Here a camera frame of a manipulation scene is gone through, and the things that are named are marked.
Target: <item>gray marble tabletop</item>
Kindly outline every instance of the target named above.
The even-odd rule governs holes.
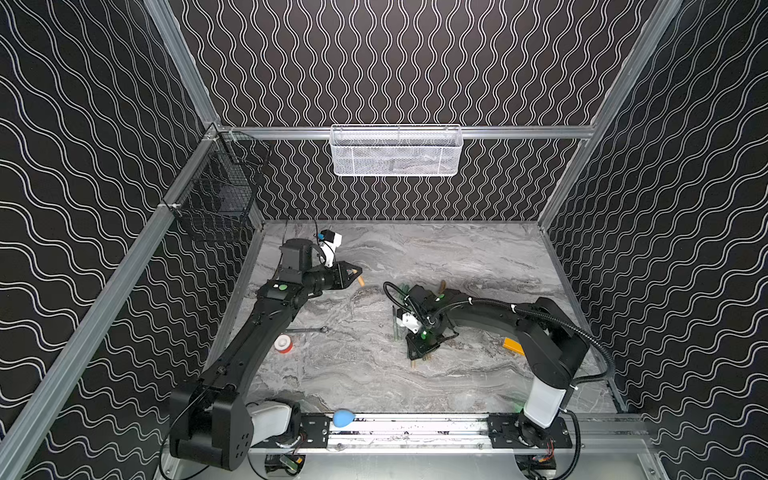
[[[328,227],[320,224],[320,229]],[[512,412],[528,396],[533,375],[525,358],[502,347],[503,338],[460,328],[428,361],[415,368],[405,340],[395,341],[386,280],[436,290],[445,280],[476,296],[533,302],[548,296],[573,310],[538,228],[514,223],[336,223],[337,251],[364,269],[366,285],[325,292],[303,307],[291,327],[328,326],[328,333],[293,334],[293,350],[270,351],[249,400],[299,401],[304,411]],[[256,290],[273,274],[284,223],[270,223],[231,336],[245,322]],[[286,238],[313,238],[312,223],[288,223]],[[592,353],[580,374],[598,371]],[[604,382],[582,385],[569,407],[576,412],[616,412]]]

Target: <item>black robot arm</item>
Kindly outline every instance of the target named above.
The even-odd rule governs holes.
[[[237,468],[253,441],[253,424],[243,399],[275,339],[308,299],[324,290],[345,289],[362,272],[343,261],[313,266],[313,254],[325,253],[310,240],[288,240],[280,249],[274,278],[259,288],[253,311],[232,343],[200,378],[171,393],[172,456]]]

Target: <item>cable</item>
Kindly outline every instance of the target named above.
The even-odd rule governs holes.
[[[566,322],[548,313],[537,312],[535,310],[523,310],[511,303],[502,302],[501,300],[496,300],[492,298],[471,298],[469,300],[462,300],[460,302],[449,303],[448,305],[445,305],[442,308],[438,309],[430,317],[437,318],[447,310],[452,310],[462,305],[474,305],[476,303],[484,303],[486,305],[500,306],[502,308],[510,309],[515,313],[520,313],[521,315],[535,316],[546,322],[553,323],[555,325],[563,326],[565,328],[574,330],[576,333],[579,334],[579,336],[581,336],[581,338],[583,338],[588,343],[590,343],[601,354],[601,356],[605,360],[605,365],[607,368],[605,369],[604,372],[598,373],[597,375],[585,375],[585,376],[580,376],[571,380],[572,386],[576,386],[580,383],[596,382],[598,380],[602,380],[602,379],[613,376],[616,370],[616,364],[614,363],[614,359],[611,356],[611,353],[608,352],[608,350],[603,346],[602,343],[598,342],[598,340],[594,338],[590,333],[587,333],[586,330],[583,330],[571,322]]]
[[[200,470],[198,472],[195,472],[192,475],[190,475],[188,477],[184,477],[184,478],[176,478],[176,479],[174,479],[174,478],[168,477],[167,475],[165,475],[165,472],[163,471],[163,466],[162,466],[162,462],[163,462],[163,445],[165,445],[165,442],[168,440],[168,437],[170,436],[171,431],[174,429],[174,425],[176,425],[176,422],[178,422],[179,419],[181,418],[181,416],[184,413],[186,413],[187,410],[192,408],[192,406],[194,406],[194,404],[197,403],[198,400],[202,399],[203,396],[205,396],[205,394],[208,393],[208,390],[210,390],[211,385],[213,385],[218,378],[219,378],[219,374],[217,374],[214,377],[214,380],[208,386],[205,387],[205,390],[203,390],[203,392],[200,395],[195,397],[194,400],[189,402],[189,405],[184,407],[184,410],[182,410],[181,413],[176,415],[176,418],[173,420],[173,422],[170,423],[170,427],[168,427],[168,433],[165,434],[165,436],[163,437],[163,441],[160,442],[160,448],[157,450],[157,470],[160,472],[160,475],[163,478],[165,478],[165,480],[190,480],[190,478],[197,477],[199,474],[201,474],[205,470],[207,470],[208,467],[210,467],[210,465],[206,465],[206,466],[203,467],[202,470]]]
[[[408,311],[408,312],[410,312],[410,311],[411,311],[411,309],[410,309],[409,307],[407,307],[407,306],[403,305],[402,303],[398,302],[397,300],[395,300],[395,297],[394,297],[394,296],[392,296],[392,294],[391,294],[391,293],[389,293],[389,289],[390,289],[390,288],[394,289],[394,290],[395,290],[395,291],[396,291],[396,292],[397,292],[397,293],[398,293],[400,296],[402,296],[403,298],[406,298],[406,297],[408,296],[408,294],[407,294],[407,293],[405,293],[405,292],[403,292],[402,290],[400,290],[400,288],[398,288],[398,287],[397,287],[397,285],[395,285],[395,284],[394,284],[394,283],[392,283],[392,282],[384,282],[383,288],[384,288],[384,295],[386,295],[386,297],[387,297],[387,298],[388,298],[388,299],[389,299],[389,300],[390,300],[392,303],[394,303],[395,305],[399,306],[400,308],[402,308],[402,309],[403,309],[403,310],[405,310],[405,311]]]
[[[578,426],[578,419],[576,418],[576,414],[571,410],[565,409],[563,410],[563,413],[570,415],[571,419],[574,421],[574,434],[576,435],[576,444],[574,445],[574,458],[571,460],[571,464],[568,466],[568,468],[565,469],[565,472],[562,472],[560,476],[554,477],[552,480],[565,480],[568,478],[568,476],[573,473],[574,468],[576,468],[579,455],[581,455],[581,430]]]
[[[286,228],[283,230],[283,241],[280,242],[280,245],[286,242],[286,233],[288,233],[288,219],[286,218]]]
[[[256,467],[254,467],[253,463],[251,463],[250,461],[250,455],[248,455],[248,452],[246,452],[245,458],[248,460],[248,465],[250,465],[250,469],[253,470],[253,473],[255,473],[257,477],[261,478],[261,480],[269,480],[268,478],[261,476],[261,474],[256,471]]]

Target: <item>red and white tape roll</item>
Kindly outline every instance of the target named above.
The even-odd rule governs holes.
[[[275,340],[275,350],[280,353],[288,353],[293,348],[293,342],[290,341],[290,337],[285,333],[277,337]]]

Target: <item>black wall panel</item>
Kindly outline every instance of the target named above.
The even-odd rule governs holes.
[[[167,397],[202,372],[247,250],[174,223],[24,478],[153,478]]]
[[[0,439],[197,146],[140,0],[0,0]]]
[[[171,0],[222,122],[583,125],[654,0]]]
[[[452,177],[338,177],[326,141],[281,141],[254,171],[268,219],[538,219],[578,141],[466,141]],[[238,141],[243,153],[253,143]],[[247,155],[249,161],[256,155]]]
[[[768,478],[768,2],[689,0],[550,230],[671,478]]]

